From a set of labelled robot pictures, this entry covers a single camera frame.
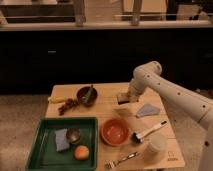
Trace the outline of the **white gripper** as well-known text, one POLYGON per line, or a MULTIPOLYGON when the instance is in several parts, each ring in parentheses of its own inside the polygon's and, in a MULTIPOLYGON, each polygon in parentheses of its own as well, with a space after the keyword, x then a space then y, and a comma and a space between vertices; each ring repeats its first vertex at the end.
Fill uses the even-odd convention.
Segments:
POLYGON ((128 100, 129 103, 136 103, 139 101, 139 97, 144 93, 146 90, 146 86, 137 81, 136 79, 132 78, 129 83, 128 88, 128 100))

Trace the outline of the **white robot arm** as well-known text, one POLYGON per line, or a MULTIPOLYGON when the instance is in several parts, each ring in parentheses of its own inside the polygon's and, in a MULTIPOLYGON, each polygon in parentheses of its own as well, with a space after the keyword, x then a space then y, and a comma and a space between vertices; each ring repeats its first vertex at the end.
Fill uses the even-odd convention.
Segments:
POLYGON ((151 61, 136 67, 127 97, 137 102, 147 87, 173 102, 206 130, 198 171, 213 171, 213 100, 174 84, 160 76, 162 66, 151 61))

